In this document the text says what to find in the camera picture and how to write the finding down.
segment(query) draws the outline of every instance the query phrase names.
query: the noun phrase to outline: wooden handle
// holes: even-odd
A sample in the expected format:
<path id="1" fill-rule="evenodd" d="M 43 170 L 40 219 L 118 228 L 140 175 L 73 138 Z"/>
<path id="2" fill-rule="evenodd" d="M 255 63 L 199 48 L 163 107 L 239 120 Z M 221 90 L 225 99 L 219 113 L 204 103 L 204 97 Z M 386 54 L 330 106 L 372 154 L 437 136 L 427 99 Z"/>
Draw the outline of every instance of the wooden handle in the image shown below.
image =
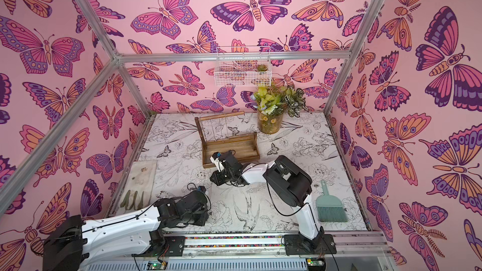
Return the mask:
<path id="1" fill-rule="evenodd" d="M 210 120 L 210 119 L 224 118 L 224 117 L 237 116 L 237 115 L 244 115 L 244 111 L 231 112 L 231 113 L 225 113 L 225 114 L 217 114 L 217 115 L 205 116 L 205 117 L 199 117 L 199 120 L 200 120 L 200 121 L 205 121 L 205 120 Z"/>

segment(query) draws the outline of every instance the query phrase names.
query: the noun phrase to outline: metal track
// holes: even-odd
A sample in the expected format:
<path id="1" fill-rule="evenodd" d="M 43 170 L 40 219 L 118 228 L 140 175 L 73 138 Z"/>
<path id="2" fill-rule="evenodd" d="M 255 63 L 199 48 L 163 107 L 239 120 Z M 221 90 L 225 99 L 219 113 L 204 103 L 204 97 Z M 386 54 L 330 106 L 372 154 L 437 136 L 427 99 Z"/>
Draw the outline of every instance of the metal track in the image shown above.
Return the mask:
<path id="1" fill-rule="evenodd" d="M 384 1 L 385 0 L 372 0 L 370 2 L 370 5 L 368 6 L 368 10 L 366 11 L 365 16 L 363 17 L 361 25 L 358 29 L 357 35 L 355 36 L 355 40 L 353 40 L 353 43 L 351 44 L 350 51 L 352 55 L 348 59 L 348 61 L 343 63 L 343 66 L 340 72 L 338 73 L 338 77 L 334 82 L 328 101 L 326 102 L 325 110 L 324 110 L 325 116 L 328 116 L 330 114 L 330 110 L 333 107 L 335 99 L 338 97 L 338 94 L 340 93 L 340 90 L 343 87 L 343 84 L 345 83 L 346 77 L 349 75 L 351 68 L 355 64 L 358 53 L 365 42 L 365 37 L 370 32 L 373 22 L 377 17 L 378 11 L 382 8 Z"/>

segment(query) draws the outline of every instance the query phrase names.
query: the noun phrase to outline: bird illustration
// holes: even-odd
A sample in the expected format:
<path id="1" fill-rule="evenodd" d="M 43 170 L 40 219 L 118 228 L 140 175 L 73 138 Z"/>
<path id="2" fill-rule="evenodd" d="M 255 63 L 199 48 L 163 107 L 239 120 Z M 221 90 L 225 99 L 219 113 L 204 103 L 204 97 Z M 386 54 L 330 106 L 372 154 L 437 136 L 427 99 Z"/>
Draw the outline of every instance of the bird illustration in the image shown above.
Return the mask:
<path id="1" fill-rule="evenodd" d="M 246 199 L 246 205 L 248 207 L 247 212 L 242 212 L 238 206 L 236 205 L 236 201 L 234 201 L 234 196 L 233 196 L 233 202 L 234 202 L 234 210 L 236 212 L 236 216 L 240 221 L 244 221 L 244 226 L 243 229 L 245 231 L 248 230 L 253 230 L 254 227 L 256 226 L 256 223 L 258 222 L 258 217 L 259 217 L 259 203 L 258 203 L 258 212 L 256 213 L 256 216 L 253 216 L 252 213 L 252 207 L 251 207 L 251 196 L 249 196 L 249 202 L 248 198 L 246 195 L 244 195 L 244 198 Z"/>

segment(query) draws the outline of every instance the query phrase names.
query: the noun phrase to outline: potted plant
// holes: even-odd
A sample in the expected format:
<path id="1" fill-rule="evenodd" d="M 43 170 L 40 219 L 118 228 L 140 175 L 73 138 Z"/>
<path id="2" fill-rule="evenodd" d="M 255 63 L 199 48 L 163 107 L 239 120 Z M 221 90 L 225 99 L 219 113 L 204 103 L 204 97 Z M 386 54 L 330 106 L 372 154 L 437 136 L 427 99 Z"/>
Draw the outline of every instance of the potted plant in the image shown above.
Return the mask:
<path id="1" fill-rule="evenodd" d="M 300 110 L 307 110 L 303 89 L 294 87 L 258 87 L 251 95 L 257 103 L 258 128 L 266 134 L 274 134 L 280 130 L 283 113 L 291 117 L 300 117 Z"/>

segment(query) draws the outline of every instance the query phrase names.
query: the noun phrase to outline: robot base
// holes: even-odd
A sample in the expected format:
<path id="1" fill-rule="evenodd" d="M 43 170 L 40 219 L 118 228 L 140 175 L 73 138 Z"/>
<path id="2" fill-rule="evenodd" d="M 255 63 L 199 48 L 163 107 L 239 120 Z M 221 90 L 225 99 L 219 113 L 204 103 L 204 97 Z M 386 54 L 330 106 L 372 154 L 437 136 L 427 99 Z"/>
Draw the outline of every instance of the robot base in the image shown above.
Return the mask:
<path id="1" fill-rule="evenodd" d="M 336 254 L 333 236 L 325 234 L 323 227 L 320 227 L 318 235 L 313 240 L 299 233 L 284 235 L 284 249 L 287 255 Z"/>

